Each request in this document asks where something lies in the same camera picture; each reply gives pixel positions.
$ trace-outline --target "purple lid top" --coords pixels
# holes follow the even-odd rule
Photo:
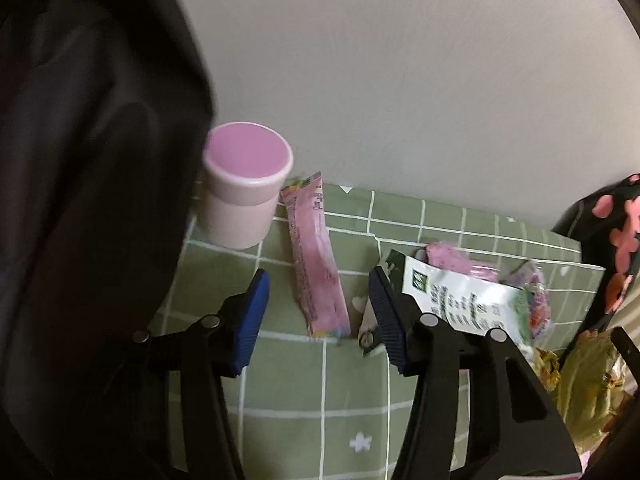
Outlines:
[[[245,178],[274,175],[289,163],[289,147],[273,130],[255,123],[227,123],[209,132],[204,157],[209,164]]]

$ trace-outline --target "white and green packet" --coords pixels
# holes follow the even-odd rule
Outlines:
[[[501,328],[532,361],[524,290],[432,267],[396,250],[391,250],[385,263],[383,269],[394,292],[413,296],[421,311],[435,314],[455,330],[469,334],[484,335],[492,328]]]

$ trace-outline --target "green square logo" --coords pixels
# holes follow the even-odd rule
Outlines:
[[[423,292],[427,292],[427,282],[429,279],[426,274],[418,272],[414,269],[414,278],[412,279],[412,284],[414,288],[421,290]]]

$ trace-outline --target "pink snack packet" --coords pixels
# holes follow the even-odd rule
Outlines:
[[[466,274],[478,280],[498,283],[498,269],[486,262],[469,260],[451,244],[434,242],[425,247],[427,263],[440,269]]]
[[[309,335],[351,332],[329,233],[324,223],[320,172],[280,192],[287,208],[299,302]]]

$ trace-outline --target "white wall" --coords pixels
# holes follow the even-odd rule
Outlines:
[[[640,40],[616,0],[183,0],[219,121],[296,174],[552,225],[640,171]]]

